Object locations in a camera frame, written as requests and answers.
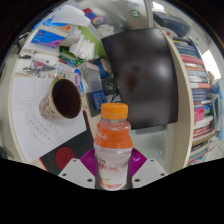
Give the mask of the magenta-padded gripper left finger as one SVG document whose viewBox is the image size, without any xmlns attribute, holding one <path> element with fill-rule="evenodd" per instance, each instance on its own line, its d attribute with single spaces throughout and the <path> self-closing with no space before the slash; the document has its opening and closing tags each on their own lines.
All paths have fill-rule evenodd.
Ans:
<svg viewBox="0 0 224 224">
<path fill-rule="evenodd" d="M 80 159 L 71 159 L 59 177 L 70 181 L 78 186 L 94 189 L 96 187 L 96 177 L 98 164 L 93 149 L 86 152 Z"/>
</svg>

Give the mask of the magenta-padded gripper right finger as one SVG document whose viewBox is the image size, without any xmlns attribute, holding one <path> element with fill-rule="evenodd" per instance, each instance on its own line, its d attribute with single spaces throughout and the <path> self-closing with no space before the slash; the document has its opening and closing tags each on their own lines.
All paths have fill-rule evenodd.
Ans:
<svg viewBox="0 0 224 224">
<path fill-rule="evenodd" d="M 129 189 L 141 188 L 166 175 L 166 171 L 154 158 L 147 159 L 137 149 L 132 150 L 128 164 L 127 186 Z"/>
</svg>

